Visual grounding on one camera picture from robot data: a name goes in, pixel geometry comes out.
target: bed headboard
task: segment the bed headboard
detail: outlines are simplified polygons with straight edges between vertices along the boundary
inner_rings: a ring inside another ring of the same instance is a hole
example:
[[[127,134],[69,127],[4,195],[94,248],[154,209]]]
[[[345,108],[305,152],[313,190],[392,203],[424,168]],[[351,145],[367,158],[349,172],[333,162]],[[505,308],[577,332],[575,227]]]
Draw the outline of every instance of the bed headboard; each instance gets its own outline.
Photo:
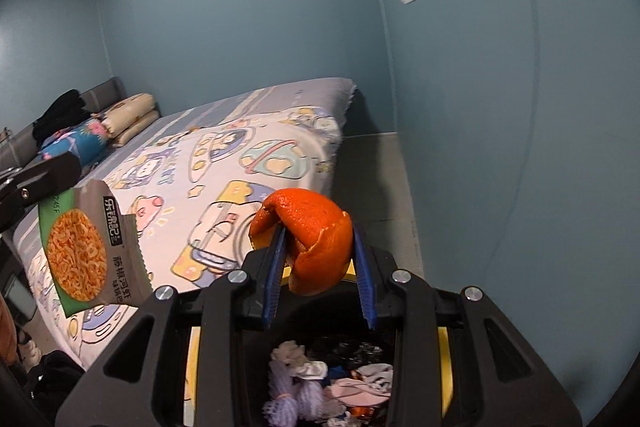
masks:
[[[99,86],[82,93],[84,108],[88,112],[100,112],[126,98],[122,81],[114,76]],[[0,170],[9,167],[24,167],[38,155],[36,140],[31,136],[33,124],[14,134],[0,146]]]

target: snack package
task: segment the snack package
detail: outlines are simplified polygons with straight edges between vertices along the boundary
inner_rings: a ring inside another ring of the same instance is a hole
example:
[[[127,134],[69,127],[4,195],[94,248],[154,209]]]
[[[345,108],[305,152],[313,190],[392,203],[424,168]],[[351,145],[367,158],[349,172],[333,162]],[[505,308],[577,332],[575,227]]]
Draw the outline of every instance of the snack package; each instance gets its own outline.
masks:
[[[40,237],[66,317],[99,304],[138,307],[151,283],[136,216],[120,213],[107,184],[89,180],[38,204]]]

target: metal screw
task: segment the metal screw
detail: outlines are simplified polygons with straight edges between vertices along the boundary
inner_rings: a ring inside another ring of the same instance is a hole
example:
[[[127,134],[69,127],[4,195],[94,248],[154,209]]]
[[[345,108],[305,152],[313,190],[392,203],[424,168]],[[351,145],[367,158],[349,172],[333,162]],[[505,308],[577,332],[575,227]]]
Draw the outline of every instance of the metal screw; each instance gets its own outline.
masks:
[[[227,274],[226,278],[229,279],[229,282],[240,284],[246,281],[247,274],[244,270],[233,270]]]
[[[396,270],[391,274],[391,279],[398,284],[405,284],[411,280],[411,274],[407,270]]]
[[[482,290],[475,286],[465,288],[465,297],[473,302],[478,302],[482,298]]]
[[[156,290],[156,299],[166,301],[174,296],[174,289],[171,286],[160,286]]]

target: mattress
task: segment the mattress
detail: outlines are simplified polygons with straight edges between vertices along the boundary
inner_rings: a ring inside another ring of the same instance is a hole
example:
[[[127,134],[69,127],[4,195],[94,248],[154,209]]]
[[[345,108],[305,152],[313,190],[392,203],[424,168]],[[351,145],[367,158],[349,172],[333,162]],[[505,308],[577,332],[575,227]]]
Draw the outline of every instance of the mattress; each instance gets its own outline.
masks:
[[[328,193],[354,84],[322,78],[258,89],[160,118],[89,176],[105,180],[135,213],[154,288],[206,287],[242,264],[248,226],[278,188]],[[37,209],[15,249],[60,349],[87,368],[135,312],[98,306],[65,318],[42,249]]]

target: floor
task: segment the floor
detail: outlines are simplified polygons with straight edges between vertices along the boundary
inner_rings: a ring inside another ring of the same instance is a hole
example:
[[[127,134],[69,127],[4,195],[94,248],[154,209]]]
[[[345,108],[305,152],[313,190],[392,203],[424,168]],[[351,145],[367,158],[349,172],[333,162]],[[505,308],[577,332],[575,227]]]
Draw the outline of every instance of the floor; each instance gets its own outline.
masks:
[[[369,244],[423,276],[414,209],[396,133],[348,137],[340,146],[332,197],[360,223]],[[40,312],[25,329],[43,353],[57,349]]]

